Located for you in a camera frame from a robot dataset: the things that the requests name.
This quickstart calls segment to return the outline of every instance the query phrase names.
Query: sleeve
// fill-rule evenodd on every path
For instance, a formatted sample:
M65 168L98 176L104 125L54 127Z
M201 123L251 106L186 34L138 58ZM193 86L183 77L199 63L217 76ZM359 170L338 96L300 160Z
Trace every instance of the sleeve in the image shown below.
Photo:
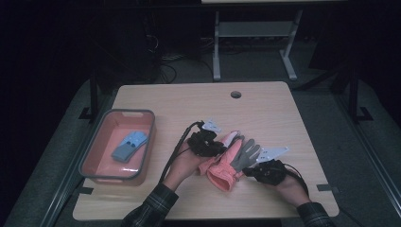
M178 196L164 184L159 183L141 206L129 212L123 219L122 227L161 226Z
M305 227L335 227L320 203L308 202L297 207Z

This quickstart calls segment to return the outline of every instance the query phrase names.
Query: dark background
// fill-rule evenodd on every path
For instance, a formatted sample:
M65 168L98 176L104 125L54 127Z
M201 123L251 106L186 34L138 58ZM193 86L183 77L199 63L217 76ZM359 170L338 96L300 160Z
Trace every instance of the dark background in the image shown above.
M200 36L213 32L206 28L212 26L204 26L214 22L210 12L159 12L157 24L150 26L143 21L146 13L99 13L83 8L103 3L0 2L0 225L7 219L75 92L94 70L103 93L121 84L152 83L159 76L159 57L163 53L149 54L146 34L157 34L164 47L185 51L186 46L197 45ZM397 32L400 8L390 1L350 1L346 6L329 9L332 10L305 10L297 39L319 38L310 66L329 70L343 61L354 65L360 78L375 89L383 106L401 126L401 75L397 71L401 62L401 35ZM327 21L324 27L316 24L316 17ZM187 54L196 58L200 53Z

